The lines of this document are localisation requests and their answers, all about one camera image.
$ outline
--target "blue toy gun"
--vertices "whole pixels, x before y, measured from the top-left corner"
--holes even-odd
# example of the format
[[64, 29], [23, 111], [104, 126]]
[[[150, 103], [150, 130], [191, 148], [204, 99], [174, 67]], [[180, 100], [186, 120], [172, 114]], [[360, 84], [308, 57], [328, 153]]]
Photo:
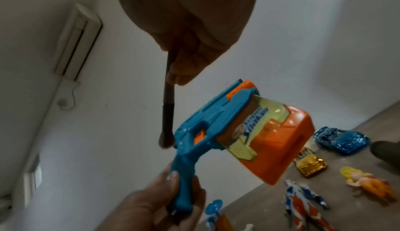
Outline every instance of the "blue toy gun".
[[[227, 97], [242, 82], [240, 79], [232, 84], [187, 119], [175, 132], [174, 148], [177, 153], [172, 162], [171, 172], [179, 172], [180, 188], [177, 196], [168, 206], [170, 212], [192, 212], [191, 182], [195, 174], [196, 162], [200, 156], [211, 149], [225, 149], [215, 140], [215, 137], [224, 132], [253, 95], [259, 95], [258, 90], [252, 87], [240, 89], [233, 96]], [[195, 137], [204, 131], [204, 138], [195, 144]]]

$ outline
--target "ceiling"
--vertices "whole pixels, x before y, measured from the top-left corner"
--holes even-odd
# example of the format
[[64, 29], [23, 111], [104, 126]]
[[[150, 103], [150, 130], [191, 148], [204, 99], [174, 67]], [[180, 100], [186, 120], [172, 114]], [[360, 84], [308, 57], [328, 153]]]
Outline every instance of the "ceiling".
[[59, 77], [55, 45], [74, 2], [0, 0], [0, 196], [11, 193]]

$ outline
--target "hand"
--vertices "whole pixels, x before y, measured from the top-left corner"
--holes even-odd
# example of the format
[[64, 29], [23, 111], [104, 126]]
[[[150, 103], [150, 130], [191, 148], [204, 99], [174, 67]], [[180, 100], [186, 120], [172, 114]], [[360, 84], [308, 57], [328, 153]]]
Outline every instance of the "hand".
[[237, 42], [255, 0], [120, 0], [129, 18], [168, 51], [179, 50], [167, 75], [185, 85]]
[[171, 216], [166, 206], [179, 190], [179, 174], [171, 166], [144, 190], [130, 194], [96, 231], [193, 231], [203, 213], [206, 193], [197, 176], [192, 180], [193, 212], [183, 218]]

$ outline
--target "toy gun handle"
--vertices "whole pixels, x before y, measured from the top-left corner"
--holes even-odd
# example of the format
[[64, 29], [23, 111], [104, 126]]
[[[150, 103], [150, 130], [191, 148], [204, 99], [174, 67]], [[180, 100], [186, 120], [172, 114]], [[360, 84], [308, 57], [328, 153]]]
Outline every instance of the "toy gun handle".
[[195, 162], [177, 154], [172, 162], [172, 171], [179, 172], [180, 184], [178, 194], [167, 207], [168, 211], [192, 212], [192, 178], [195, 175]]

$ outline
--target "wall-mounted air conditioner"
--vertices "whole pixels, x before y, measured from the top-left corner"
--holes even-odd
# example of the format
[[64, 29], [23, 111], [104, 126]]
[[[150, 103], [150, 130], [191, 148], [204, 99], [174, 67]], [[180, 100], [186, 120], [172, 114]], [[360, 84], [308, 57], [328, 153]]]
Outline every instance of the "wall-mounted air conditioner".
[[96, 40], [102, 23], [95, 12], [75, 4], [57, 42], [55, 73], [75, 81]]

